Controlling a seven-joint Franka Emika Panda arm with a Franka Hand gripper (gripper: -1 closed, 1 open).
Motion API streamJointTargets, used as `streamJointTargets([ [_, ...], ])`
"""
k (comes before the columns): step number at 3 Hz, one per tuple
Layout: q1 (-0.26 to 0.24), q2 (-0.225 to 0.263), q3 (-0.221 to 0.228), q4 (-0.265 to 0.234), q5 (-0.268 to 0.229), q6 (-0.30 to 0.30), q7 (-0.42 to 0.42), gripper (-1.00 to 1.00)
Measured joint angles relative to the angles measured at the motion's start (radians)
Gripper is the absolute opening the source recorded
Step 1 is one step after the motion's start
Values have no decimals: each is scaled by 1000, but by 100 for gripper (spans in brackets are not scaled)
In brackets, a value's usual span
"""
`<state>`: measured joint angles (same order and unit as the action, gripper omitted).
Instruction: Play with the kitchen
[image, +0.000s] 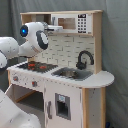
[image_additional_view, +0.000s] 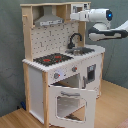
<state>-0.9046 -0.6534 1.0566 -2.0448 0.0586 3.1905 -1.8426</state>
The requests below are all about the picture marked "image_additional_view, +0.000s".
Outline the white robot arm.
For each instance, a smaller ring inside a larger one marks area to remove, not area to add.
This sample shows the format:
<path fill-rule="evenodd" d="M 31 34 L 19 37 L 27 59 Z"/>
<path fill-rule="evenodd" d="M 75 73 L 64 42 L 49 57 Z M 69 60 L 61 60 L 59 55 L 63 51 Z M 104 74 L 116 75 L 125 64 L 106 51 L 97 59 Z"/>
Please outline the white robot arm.
<path fill-rule="evenodd" d="M 88 37 L 92 41 L 121 39 L 128 36 L 128 20 L 121 26 L 111 29 L 112 12 L 109 9 L 90 9 L 71 13 L 71 20 L 94 22 L 88 30 Z"/>

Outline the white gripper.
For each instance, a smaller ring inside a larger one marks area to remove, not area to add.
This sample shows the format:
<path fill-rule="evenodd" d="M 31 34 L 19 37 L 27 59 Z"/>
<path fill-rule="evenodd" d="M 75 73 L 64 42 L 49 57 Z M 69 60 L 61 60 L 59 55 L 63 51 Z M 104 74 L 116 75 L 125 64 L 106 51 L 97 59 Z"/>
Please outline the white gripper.
<path fill-rule="evenodd" d="M 78 21 L 88 21 L 89 20 L 89 11 L 80 11 L 77 13 L 71 13 L 70 14 L 71 20 L 78 20 Z"/>

